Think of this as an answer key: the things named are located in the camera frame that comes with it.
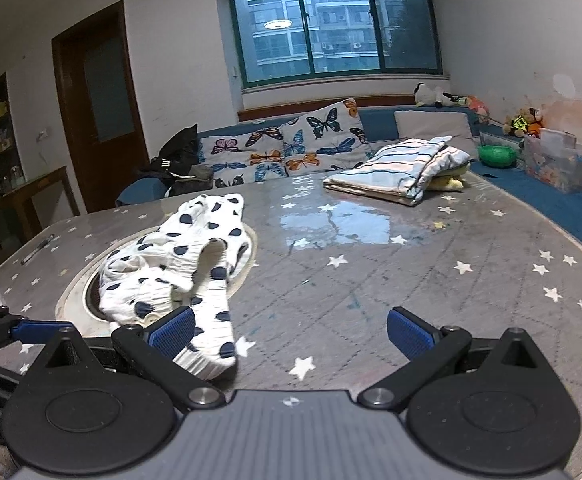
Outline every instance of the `clear plastic container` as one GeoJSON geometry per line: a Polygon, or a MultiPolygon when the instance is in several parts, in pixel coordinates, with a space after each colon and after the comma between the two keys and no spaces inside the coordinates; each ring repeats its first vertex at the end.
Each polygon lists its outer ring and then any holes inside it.
{"type": "Polygon", "coordinates": [[[542,129],[524,140],[526,173],[563,193],[582,192],[582,145],[566,132],[542,129]]]}

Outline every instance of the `window frame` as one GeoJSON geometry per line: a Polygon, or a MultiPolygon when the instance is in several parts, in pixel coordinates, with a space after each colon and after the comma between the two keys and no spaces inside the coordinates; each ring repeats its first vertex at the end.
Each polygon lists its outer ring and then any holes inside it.
{"type": "Polygon", "coordinates": [[[375,0],[369,0],[369,13],[371,14],[371,21],[373,22],[373,32],[375,35],[375,45],[377,47],[377,58],[379,68],[365,69],[365,70],[343,70],[339,72],[316,72],[315,62],[313,60],[313,50],[311,49],[311,35],[309,24],[307,20],[307,13],[305,9],[305,0],[298,0],[300,7],[300,14],[302,17],[303,29],[305,34],[306,55],[308,57],[309,73],[290,75],[284,77],[276,77],[269,79],[262,79],[260,81],[248,81],[246,63],[244,62],[244,52],[242,50],[242,38],[238,22],[237,8],[235,0],[229,0],[231,10],[231,22],[233,25],[233,36],[235,39],[235,48],[238,53],[238,64],[242,76],[242,88],[258,88],[261,86],[274,85],[295,81],[312,81],[320,79],[329,79],[333,77],[346,77],[358,75],[444,75],[442,66],[442,53],[440,50],[439,37],[437,35],[436,17],[433,9],[433,0],[427,0],[429,4],[429,14],[431,17],[431,28],[433,30],[434,47],[436,50],[437,68],[390,68],[386,66],[385,50],[382,42],[382,32],[380,28],[380,20],[378,19],[378,10],[375,0]]]}

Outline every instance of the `polka dot cloth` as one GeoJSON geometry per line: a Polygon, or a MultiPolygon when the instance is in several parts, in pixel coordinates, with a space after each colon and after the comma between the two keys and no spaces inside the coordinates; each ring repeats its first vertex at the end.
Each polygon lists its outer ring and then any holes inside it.
{"type": "Polygon", "coordinates": [[[113,251],[100,267],[100,311],[148,326],[183,304],[196,315],[191,343],[174,362],[210,380],[235,364],[226,284],[251,254],[239,194],[202,195],[160,228],[113,251]]]}

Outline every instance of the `window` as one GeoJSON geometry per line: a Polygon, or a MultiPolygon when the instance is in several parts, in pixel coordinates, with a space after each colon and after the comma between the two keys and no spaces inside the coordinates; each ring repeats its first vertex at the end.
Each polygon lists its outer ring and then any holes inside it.
{"type": "Polygon", "coordinates": [[[431,0],[232,0],[244,85],[442,73],[431,0]]]}

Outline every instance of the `window sill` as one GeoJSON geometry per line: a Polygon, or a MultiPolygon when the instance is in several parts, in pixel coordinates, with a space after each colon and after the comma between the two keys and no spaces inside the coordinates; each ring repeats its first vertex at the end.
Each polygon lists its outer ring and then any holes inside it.
{"type": "Polygon", "coordinates": [[[364,74],[364,75],[343,75],[334,77],[320,77],[315,79],[301,79],[298,81],[287,81],[284,83],[273,83],[270,85],[254,86],[250,88],[242,89],[242,94],[254,94],[257,92],[264,92],[268,90],[278,90],[284,88],[294,88],[301,86],[314,86],[328,83],[342,83],[342,82],[354,82],[354,81],[388,81],[388,80],[405,80],[405,79],[418,79],[418,80],[442,80],[449,81],[450,77],[447,75],[434,75],[434,74],[364,74]]]}

